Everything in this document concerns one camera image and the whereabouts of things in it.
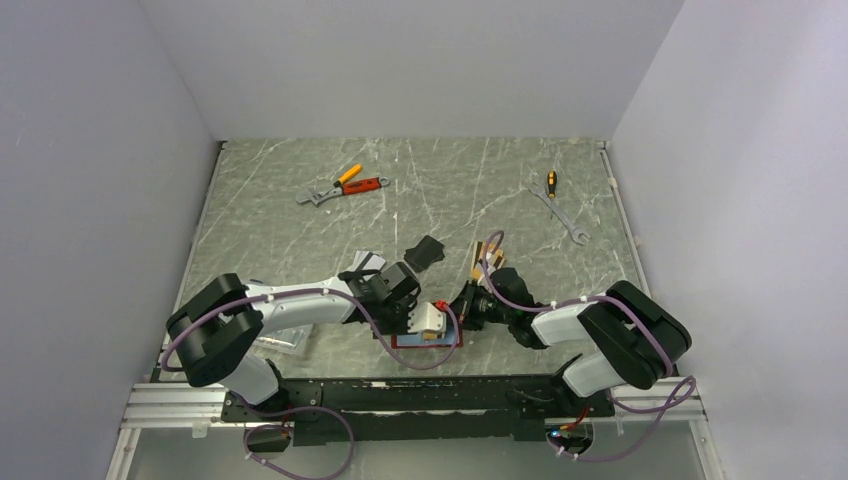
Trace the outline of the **red leather card holder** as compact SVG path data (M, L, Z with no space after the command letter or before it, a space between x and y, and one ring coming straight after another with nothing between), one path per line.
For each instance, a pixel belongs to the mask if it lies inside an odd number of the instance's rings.
M393 349L457 348L463 346L462 334L452 329L444 332L422 331L412 334L392 335Z

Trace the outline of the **silver credit card stack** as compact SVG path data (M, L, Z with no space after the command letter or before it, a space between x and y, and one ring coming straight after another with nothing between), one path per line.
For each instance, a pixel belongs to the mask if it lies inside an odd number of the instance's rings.
M381 270L386 260L380 255L366 250L357 250L350 271Z

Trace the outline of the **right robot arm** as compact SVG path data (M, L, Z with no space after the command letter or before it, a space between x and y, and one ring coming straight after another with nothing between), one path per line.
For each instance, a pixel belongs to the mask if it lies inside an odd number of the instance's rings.
M626 280L598 295L544 305L515 269L502 268L467 282L450 307L463 329L501 324L529 349L593 342L595 353L567 360L554 376L551 401L564 415L578 413L591 395L603 390L651 388L673 372L693 344L682 323Z

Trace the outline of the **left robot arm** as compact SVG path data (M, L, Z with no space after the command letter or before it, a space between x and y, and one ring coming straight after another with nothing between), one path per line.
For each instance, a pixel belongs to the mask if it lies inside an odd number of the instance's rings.
M279 370L250 349L268 333L317 324L367 323L379 339L405 334L424 311L421 287L403 263L341 272L326 280L269 286L223 274L167 321L161 361L193 387L220 384L264 420L279 417L287 392Z

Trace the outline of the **clear plastic screw box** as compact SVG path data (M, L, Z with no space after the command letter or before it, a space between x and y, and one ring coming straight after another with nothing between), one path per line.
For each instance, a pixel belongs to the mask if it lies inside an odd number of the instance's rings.
M256 344L282 354L302 356L312 331L312 325L276 330L260 335Z

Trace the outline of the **silver open end wrench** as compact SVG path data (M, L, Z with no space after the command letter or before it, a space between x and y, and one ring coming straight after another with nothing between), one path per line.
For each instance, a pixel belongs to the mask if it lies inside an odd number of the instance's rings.
M557 205L555 200L548 196L544 187L540 185L530 185L527 187L527 190L546 204L551 213L564 225L575 244L580 246L585 246L587 244L587 241L591 239L589 233L581 227L578 227L567 216L567 214Z

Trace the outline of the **orange black screwdriver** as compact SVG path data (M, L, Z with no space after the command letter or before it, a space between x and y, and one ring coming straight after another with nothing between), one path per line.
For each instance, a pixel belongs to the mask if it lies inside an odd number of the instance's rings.
M550 170L546 177L546 194L549 199L554 199L556 197L556 190L558 185L558 174L554 170Z

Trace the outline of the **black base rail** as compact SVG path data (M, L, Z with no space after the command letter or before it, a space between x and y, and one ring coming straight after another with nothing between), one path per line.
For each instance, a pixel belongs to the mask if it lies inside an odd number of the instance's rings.
M605 392L588 398L555 385L548 375L289 379L284 396L248 410L226 395L226 424L287 420L297 446L345 441L506 437L542 441L560 422L611 418Z

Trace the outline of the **red handled adjustable wrench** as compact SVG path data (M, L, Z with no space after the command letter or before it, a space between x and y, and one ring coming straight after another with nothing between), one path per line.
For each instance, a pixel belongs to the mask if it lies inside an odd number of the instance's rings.
M349 181L324 193L305 189L295 196L295 202L299 205L312 204L318 207L330 199L375 191L388 187L390 184L391 180L387 177L372 177L359 181Z

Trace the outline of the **aluminium frame rail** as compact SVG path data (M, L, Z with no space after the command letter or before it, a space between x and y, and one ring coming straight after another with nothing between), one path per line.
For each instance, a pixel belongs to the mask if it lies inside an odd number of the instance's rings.
M650 421L645 412L658 408L683 381L672 377L659 381L649 390L619 386L611 390L613 399L627 405L628 409L614 408L611 420L618 433L624 433L626 422ZM133 386L122 415L118 440L106 477L126 479L135 455L136 446L144 429L187 428L204 437L211 427L224 427L222 411L228 390L214 384L195 389L186 383L138 383ZM665 412L665 421L686 421L695 441L695 447L704 477L724 479L726 473L714 445L708 417L698 390L678 406Z

